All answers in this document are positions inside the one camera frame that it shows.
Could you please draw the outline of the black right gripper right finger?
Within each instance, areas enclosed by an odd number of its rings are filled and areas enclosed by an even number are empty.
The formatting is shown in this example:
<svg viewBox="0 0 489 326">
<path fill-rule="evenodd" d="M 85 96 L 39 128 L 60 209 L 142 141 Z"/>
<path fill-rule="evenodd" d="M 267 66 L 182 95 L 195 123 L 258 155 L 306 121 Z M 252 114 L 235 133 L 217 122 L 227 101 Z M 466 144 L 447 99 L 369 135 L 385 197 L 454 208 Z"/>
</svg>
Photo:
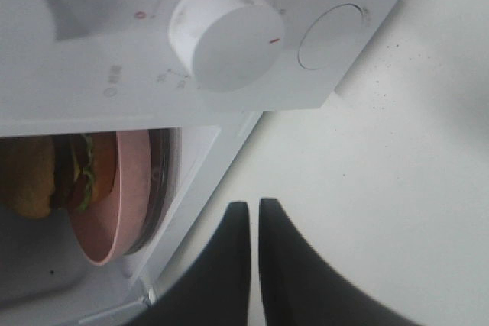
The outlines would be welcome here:
<svg viewBox="0 0 489 326">
<path fill-rule="evenodd" d="M 261 298 L 269 325 L 403 325 L 330 267 L 276 199 L 261 199 L 258 238 Z"/>
</svg>

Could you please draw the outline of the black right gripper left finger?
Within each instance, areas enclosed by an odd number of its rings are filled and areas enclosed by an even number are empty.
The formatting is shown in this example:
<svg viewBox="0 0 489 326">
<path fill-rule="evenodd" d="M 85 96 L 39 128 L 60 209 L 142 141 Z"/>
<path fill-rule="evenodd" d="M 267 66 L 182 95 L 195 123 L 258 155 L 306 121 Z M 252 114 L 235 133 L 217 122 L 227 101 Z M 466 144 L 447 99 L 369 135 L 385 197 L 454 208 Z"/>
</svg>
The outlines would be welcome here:
<svg viewBox="0 0 489 326">
<path fill-rule="evenodd" d="M 190 268 L 129 325 L 246 325 L 251 239 L 246 202 L 228 204 Z"/>
</svg>

